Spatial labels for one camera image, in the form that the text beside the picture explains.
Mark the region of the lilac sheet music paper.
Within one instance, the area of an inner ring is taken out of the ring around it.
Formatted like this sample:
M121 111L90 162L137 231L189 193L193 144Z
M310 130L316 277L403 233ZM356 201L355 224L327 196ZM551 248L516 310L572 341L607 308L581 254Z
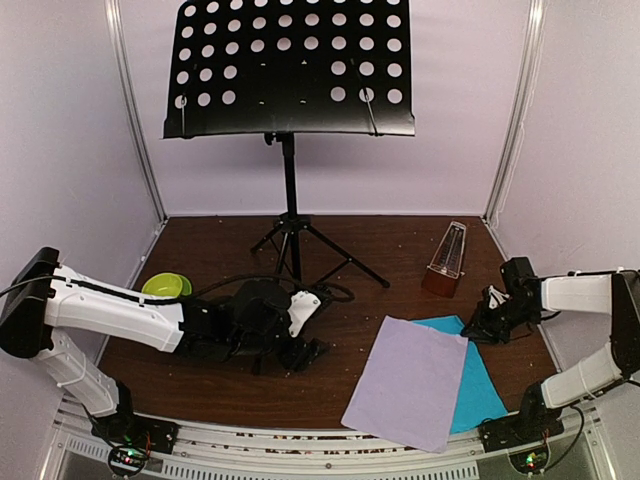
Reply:
M467 349L459 335L387 316L341 424L417 450L444 452Z

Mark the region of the black perforated music stand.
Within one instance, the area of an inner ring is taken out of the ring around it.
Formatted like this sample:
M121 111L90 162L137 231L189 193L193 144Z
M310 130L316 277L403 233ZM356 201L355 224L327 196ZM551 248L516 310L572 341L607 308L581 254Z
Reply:
M176 17L166 139L257 134L279 144L286 211L278 272L300 278L299 134L411 136L405 1L187 1Z

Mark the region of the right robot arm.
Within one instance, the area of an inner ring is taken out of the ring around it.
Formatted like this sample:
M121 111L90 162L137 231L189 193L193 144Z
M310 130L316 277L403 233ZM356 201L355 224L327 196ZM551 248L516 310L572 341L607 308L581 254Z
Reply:
M639 271L617 267L540 276L527 257L500 267L502 288L484 288L462 335L476 343L506 344L515 329L557 320L602 320L603 345L526 389L516 414L503 421L519 440L535 440L566 407L595 399L639 373Z

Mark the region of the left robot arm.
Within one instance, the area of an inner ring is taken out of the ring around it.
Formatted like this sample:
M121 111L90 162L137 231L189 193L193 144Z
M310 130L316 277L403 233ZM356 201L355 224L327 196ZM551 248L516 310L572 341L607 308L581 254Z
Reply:
M288 292L277 277L240 277L235 294L161 297L83 276L40 249L2 291L1 348L42 363L58 386L80 401L98 434L123 444L145 433L130 390L102 373L65 334L76 328L123 338L164 353L226 362L250 356L259 365L274 355L288 371L302 371L328 350L303 330L329 301L321 288Z

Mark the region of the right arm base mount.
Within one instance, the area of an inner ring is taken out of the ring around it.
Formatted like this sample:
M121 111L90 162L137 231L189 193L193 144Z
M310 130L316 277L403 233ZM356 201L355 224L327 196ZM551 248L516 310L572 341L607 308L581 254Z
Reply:
M486 453L502 451L516 472L532 476L551 465L549 441L563 434L564 426L559 419L524 423L518 415L509 415L485 419L478 431Z

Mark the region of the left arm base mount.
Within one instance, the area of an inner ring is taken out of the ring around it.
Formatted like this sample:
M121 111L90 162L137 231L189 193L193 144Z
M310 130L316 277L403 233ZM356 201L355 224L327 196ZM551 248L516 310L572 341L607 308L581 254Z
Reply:
M153 453L171 454L179 432L175 422L137 414L87 417L91 433L109 447L107 466L121 478L141 473Z

